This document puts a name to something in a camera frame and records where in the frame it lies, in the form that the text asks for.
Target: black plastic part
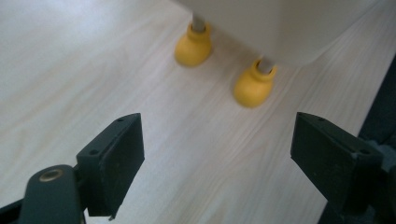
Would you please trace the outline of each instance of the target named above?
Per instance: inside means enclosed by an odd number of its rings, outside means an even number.
[[[19,224],[80,224],[82,216],[71,166],[52,166],[30,178]]]
[[[337,213],[366,210],[382,162],[374,148],[326,119],[298,113],[291,158]]]
[[[140,114],[113,121],[78,154],[83,206],[91,217],[115,217],[143,163]]]
[[[396,56],[382,81],[359,137],[396,149]]]
[[[22,200],[11,203],[5,207],[0,208],[0,223],[1,224],[17,224],[20,217],[22,207]]]
[[[387,189],[391,210],[393,214],[396,214],[396,166],[390,168]]]

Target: white cabinet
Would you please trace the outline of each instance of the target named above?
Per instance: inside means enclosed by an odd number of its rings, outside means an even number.
[[[276,63],[314,61],[375,0],[176,0]]]

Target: wooden floor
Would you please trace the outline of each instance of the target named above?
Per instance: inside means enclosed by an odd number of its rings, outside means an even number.
[[[313,63],[281,64],[246,109],[232,87],[260,55],[214,27],[211,57],[180,66],[191,14],[173,2],[1,1],[0,206],[139,112],[146,160],[112,223],[317,223],[326,201],[290,159],[295,114],[358,133],[396,51],[395,11],[380,1]]]

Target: metal leg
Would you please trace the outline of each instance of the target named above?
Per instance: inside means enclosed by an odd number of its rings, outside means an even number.
[[[259,71],[261,73],[269,74],[271,72],[271,70],[273,69],[274,65],[275,64],[273,62],[269,61],[268,59],[262,58],[260,60],[260,63],[257,68],[259,69]]]
[[[205,31],[205,21],[196,14],[192,14],[192,30],[198,33]]]

